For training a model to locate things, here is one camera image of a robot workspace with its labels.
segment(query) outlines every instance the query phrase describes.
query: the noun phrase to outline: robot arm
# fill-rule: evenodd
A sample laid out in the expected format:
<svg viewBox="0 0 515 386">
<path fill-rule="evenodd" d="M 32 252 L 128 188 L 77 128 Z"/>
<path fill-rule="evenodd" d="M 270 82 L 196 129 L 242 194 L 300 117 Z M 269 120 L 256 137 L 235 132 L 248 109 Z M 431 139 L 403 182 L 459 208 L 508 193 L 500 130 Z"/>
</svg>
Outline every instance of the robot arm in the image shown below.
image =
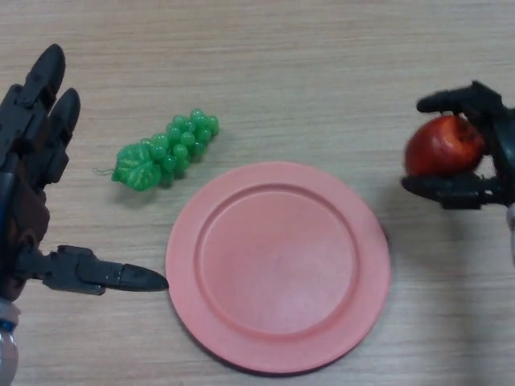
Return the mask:
<svg viewBox="0 0 515 386">
<path fill-rule="evenodd" d="M 515 114 L 501 95 L 478 81 L 465 88 L 436 92 L 417 103 L 420 113 L 463 114 L 482 135 L 492 157 L 495 175 L 473 172 L 443 179 L 436 176 L 402 179 L 409 192 L 440 203 L 443 209 L 481 209 L 500 204 L 508 208 L 513 263 L 515 264 Z"/>
<path fill-rule="evenodd" d="M 80 113 L 73 88 L 56 102 L 65 58 L 57 44 L 35 62 L 24 85 L 12 85 L 0 104 L 0 385 L 10 385 L 18 366 L 13 332 L 19 310 L 12 303 L 26 280 L 53 290 L 102 295 L 107 288 L 160 291 L 162 275 L 135 265 L 99 260 L 91 249 L 61 245 L 38 249 L 50 213 L 45 187 L 58 183 L 68 165 L 66 148 Z"/>
</svg>

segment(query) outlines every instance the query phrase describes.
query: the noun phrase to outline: plastic grapes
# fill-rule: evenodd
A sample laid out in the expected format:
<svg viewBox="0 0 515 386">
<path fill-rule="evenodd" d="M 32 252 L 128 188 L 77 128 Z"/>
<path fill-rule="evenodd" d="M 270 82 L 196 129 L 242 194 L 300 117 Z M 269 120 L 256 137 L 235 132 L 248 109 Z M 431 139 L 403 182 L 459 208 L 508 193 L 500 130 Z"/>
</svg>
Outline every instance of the plastic grapes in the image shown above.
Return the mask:
<svg viewBox="0 0 515 386">
<path fill-rule="evenodd" d="M 191 162 L 198 162 L 209 143 L 220 132 L 218 118 L 193 109 L 189 117 L 176 115 L 165 133 L 143 138 L 117 154 L 111 180 L 145 191 L 158 185 L 170 185 L 183 175 Z"/>
</svg>

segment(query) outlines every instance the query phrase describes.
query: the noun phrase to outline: wood grain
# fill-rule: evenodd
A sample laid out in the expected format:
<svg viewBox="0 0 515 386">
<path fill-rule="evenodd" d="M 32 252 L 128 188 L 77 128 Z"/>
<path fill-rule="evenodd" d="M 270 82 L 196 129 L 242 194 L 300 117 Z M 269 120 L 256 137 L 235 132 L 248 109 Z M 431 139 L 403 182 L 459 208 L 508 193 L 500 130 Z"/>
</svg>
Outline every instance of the wood grain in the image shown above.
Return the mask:
<svg viewBox="0 0 515 386">
<path fill-rule="evenodd" d="M 515 268 L 503 208 L 447 213 L 399 188 L 422 95 L 479 79 L 515 104 L 515 2 L 467 0 L 28 0 L 0 8 L 0 84 L 51 43 L 82 100 L 43 243 L 164 272 L 176 216 L 207 181 L 249 162 L 317 166 L 358 191 L 393 245 L 388 305 L 352 354 L 262 379 L 208 358 L 167 294 L 24 290 L 14 384 L 512 385 Z M 92 172 L 193 107 L 222 134 L 169 191 L 127 193 Z"/>
</svg>

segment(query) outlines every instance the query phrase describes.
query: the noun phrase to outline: bunch of grapes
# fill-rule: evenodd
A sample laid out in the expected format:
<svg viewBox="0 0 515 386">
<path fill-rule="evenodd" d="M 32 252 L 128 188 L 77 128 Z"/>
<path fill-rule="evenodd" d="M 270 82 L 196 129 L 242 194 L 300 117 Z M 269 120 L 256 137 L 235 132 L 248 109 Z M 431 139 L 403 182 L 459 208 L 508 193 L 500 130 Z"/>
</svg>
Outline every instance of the bunch of grapes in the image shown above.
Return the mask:
<svg viewBox="0 0 515 386">
<path fill-rule="evenodd" d="M 218 118 L 193 109 L 189 117 L 176 115 L 167 125 L 166 133 L 143 138 L 152 160 L 161 168 L 161 184 L 170 184 L 181 176 L 191 162 L 198 162 L 209 142 L 218 135 Z"/>
</svg>

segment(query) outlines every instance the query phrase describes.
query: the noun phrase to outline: grape leaf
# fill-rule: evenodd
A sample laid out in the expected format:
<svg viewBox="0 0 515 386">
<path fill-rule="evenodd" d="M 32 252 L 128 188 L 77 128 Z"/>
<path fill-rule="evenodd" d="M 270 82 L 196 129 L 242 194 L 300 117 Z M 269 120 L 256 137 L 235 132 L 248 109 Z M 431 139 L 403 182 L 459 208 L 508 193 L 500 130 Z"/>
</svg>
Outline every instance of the grape leaf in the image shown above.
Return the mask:
<svg viewBox="0 0 515 386">
<path fill-rule="evenodd" d="M 131 144 L 118 152 L 112 181 L 145 191 L 157 186 L 160 179 L 161 168 L 153 162 L 145 144 Z"/>
</svg>

